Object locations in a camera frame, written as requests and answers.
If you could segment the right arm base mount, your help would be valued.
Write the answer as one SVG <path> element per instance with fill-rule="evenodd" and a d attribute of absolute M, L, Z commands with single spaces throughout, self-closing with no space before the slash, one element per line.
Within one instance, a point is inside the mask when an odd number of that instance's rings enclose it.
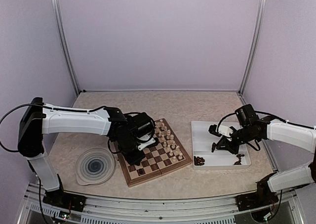
<path fill-rule="evenodd" d="M 238 210 L 248 211 L 257 208 L 260 210 L 251 212 L 251 216 L 257 223 L 267 223 L 278 213 L 281 205 L 282 191 L 280 197 L 272 192 L 266 180 L 257 182 L 255 192 L 241 194 L 236 197 Z"/>

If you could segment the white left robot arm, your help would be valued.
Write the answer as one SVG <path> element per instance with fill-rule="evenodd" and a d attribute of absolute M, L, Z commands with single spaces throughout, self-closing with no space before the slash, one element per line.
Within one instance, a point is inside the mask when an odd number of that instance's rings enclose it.
<path fill-rule="evenodd" d="M 44 103 L 35 97 L 27 104 L 19 125 L 18 152 L 24 156 L 38 175 L 50 199 L 63 207 L 69 195 L 62 190 L 62 182 L 53 170 L 43 144 L 45 134 L 82 133 L 106 136 L 117 143 L 130 165 L 145 157 L 144 149 L 156 146 L 155 122 L 145 112 L 122 113 L 115 107 L 101 106 L 94 109 L 60 107 Z"/>

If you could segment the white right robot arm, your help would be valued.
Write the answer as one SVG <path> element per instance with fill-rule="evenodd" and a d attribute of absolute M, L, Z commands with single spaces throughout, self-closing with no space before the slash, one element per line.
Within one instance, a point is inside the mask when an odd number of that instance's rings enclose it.
<path fill-rule="evenodd" d="M 226 150 L 237 155 L 239 147 L 254 141 L 252 148 L 260 150 L 258 142 L 271 140 L 283 142 L 304 149 L 311 154 L 316 153 L 316 130 L 309 126 L 298 125 L 288 120 L 267 112 L 256 111 L 251 104 L 244 105 L 233 112 L 238 119 L 240 129 L 222 124 L 222 118 L 218 124 L 210 125 L 210 134 L 220 138 L 212 145 L 212 151 Z M 296 168 L 275 173 L 258 182 L 263 186 L 253 194 L 252 201 L 257 206 L 263 206 L 268 202 L 272 193 L 288 188 L 294 188 L 315 183 L 316 161 L 311 160 L 307 164 Z"/>

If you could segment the wooden chess board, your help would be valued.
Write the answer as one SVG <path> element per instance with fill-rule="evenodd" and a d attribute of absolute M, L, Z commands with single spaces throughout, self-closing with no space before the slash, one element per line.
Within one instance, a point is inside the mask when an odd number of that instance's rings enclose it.
<path fill-rule="evenodd" d="M 138 166 L 128 164 L 123 155 L 118 154 L 118 161 L 128 187 L 152 181 L 192 163 L 190 155 L 165 118 L 156 120 L 154 138 L 158 139 L 158 144 L 143 149 L 145 158 Z"/>

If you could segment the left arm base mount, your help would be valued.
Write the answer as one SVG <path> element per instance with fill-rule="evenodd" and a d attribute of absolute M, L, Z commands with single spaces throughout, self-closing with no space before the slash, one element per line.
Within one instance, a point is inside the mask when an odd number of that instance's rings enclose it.
<path fill-rule="evenodd" d="M 69 211 L 83 212 L 86 197 L 83 195 L 68 193 L 64 191 L 59 175 L 59 188 L 55 191 L 46 191 L 43 202 L 55 207 L 67 209 Z"/>

